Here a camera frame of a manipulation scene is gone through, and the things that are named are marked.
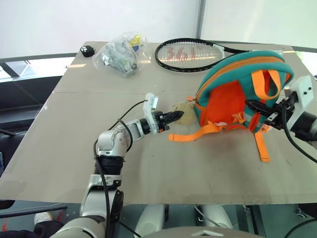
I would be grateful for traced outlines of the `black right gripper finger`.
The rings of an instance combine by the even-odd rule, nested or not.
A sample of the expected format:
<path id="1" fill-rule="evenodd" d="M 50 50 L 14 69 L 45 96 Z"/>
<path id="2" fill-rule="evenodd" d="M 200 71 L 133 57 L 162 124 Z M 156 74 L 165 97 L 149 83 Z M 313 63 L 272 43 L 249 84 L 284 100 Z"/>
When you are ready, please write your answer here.
<path id="1" fill-rule="evenodd" d="M 263 104 L 257 105 L 257 104 L 247 103 L 246 106 L 250 108 L 253 112 L 258 113 L 265 117 L 269 117 L 274 113 L 274 110 L 272 108 L 269 108 Z"/>
<path id="2" fill-rule="evenodd" d="M 274 113 L 275 110 L 257 101 L 245 101 L 246 106 L 256 113 Z"/>

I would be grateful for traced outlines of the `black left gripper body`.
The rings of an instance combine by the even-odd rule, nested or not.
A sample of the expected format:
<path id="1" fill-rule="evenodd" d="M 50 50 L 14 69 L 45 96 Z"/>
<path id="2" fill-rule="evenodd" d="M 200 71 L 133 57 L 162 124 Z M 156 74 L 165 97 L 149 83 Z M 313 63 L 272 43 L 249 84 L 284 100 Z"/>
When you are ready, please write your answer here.
<path id="1" fill-rule="evenodd" d="M 154 119 L 158 128 L 158 132 L 164 132 L 170 129 L 165 118 L 167 113 L 163 113 L 162 111 L 154 112 Z"/>

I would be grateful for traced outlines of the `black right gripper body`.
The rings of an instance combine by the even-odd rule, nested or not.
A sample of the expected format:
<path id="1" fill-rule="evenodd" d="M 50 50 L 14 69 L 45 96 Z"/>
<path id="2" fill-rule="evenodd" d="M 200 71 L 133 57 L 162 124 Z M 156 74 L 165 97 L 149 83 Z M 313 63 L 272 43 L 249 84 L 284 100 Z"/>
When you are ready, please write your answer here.
<path id="1" fill-rule="evenodd" d="M 265 120 L 265 124 L 278 130 L 284 129 L 286 123 L 283 121 L 288 121 L 292 116 L 296 102 L 297 97 L 287 97 L 275 104 L 273 113 Z"/>

